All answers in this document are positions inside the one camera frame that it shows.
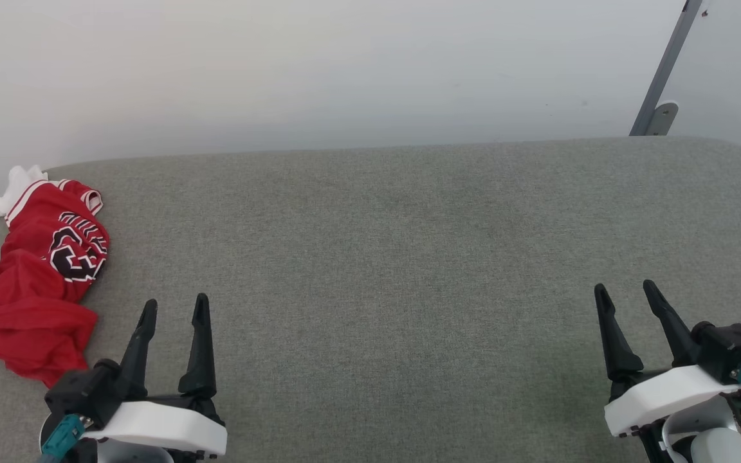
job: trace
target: metal bracket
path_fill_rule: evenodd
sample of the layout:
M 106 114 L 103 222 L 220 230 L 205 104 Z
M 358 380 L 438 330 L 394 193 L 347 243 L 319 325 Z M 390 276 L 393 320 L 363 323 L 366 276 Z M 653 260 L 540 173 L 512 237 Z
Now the metal bracket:
M 662 103 L 657 106 L 654 110 L 654 117 L 651 118 L 645 130 L 645 135 L 667 135 L 677 113 L 679 113 L 679 106 L 676 103 Z

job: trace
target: white panel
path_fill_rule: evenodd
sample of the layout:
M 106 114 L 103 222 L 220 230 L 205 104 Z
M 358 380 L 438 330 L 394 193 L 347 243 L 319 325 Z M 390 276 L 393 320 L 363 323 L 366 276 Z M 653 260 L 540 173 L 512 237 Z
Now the white panel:
M 14 164 L 627 135 L 682 4 L 0 0 L 0 190 Z
M 667 100 L 679 104 L 668 135 L 741 145 L 741 0 L 702 3 L 662 93 Z

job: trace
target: red jersey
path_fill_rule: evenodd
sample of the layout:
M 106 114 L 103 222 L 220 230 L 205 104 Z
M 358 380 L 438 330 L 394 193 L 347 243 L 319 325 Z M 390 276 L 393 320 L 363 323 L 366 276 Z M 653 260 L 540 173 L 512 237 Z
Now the red jersey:
M 82 351 L 96 322 L 78 305 L 105 264 L 108 234 L 95 219 L 98 191 L 77 181 L 36 181 L 5 217 L 0 258 L 0 358 L 51 387 L 87 369 Z

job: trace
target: white cloth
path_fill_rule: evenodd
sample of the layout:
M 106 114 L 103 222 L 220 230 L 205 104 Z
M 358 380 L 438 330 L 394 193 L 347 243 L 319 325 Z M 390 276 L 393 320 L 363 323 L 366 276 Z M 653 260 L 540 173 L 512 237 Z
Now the white cloth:
M 0 217 L 4 217 L 13 208 L 21 194 L 36 181 L 46 181 L 48 175 L 39 166 L 25 170 L 22 166 L 13 167 L 8 174 L 8 188 L 0 196 Z

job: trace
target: gray metal bar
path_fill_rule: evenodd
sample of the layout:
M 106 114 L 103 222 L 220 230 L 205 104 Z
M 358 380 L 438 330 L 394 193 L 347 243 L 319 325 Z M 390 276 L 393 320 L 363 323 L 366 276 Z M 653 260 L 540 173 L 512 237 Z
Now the gray metal bar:
M 693 24 L 694 18 L 697 17 L 700 5 L 702 5 L 702 0 L 687 0 L 685 8 L 679 14 L 679 20 L 677 20 L 676 26 L 673 27 L 673 34 L 671 34 L 671 38 L 668 41 L 668 46 L 665 47 L 665 52 L 662 54 L 662 61 L 659 62 L 659 67 L 656 68 L 654 79 L 650 81 L 648 93 L 642 102 L 639 114 L 636 115 L 633 127 L 630 129 L 630 135 L 632 137 L 647 134 L 648 124 L 651 118 L 654 117 L 656 105 L 659 103 L 659 98 L 662 97 L 662 91 L 665 89 L 665 84 L 668 83 L 668 77 L 671 75 L 673 65 L 677 62 L 679 50 L 682 50 L 682 44 L 685 43 L 685 38 L 688 37 L 691 24 Z

